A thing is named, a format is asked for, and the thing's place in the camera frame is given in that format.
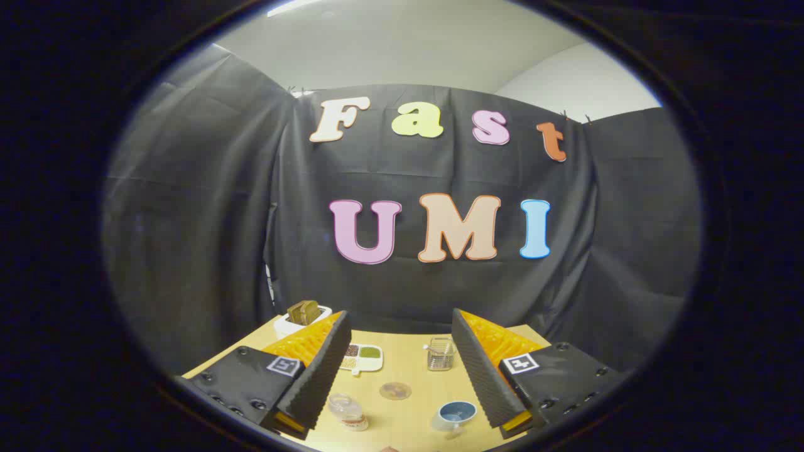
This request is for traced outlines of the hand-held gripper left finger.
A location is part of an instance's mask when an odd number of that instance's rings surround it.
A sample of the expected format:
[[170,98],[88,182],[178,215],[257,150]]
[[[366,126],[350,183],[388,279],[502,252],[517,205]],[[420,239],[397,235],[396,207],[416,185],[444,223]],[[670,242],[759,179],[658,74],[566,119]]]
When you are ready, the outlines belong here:
[[176,380],[236,419],[305,439],[327,403],[351,332],[349,313],[339,311],[269,346],[238,346]]

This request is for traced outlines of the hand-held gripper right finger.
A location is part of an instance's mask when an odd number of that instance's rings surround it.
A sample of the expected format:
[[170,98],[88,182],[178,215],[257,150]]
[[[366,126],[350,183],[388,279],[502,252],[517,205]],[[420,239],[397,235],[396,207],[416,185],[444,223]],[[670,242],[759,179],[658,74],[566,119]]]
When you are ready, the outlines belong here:
[[452,338],[492,428],[506,439],[560,423],[627,378],[578,347],[540,345],[461,309]]

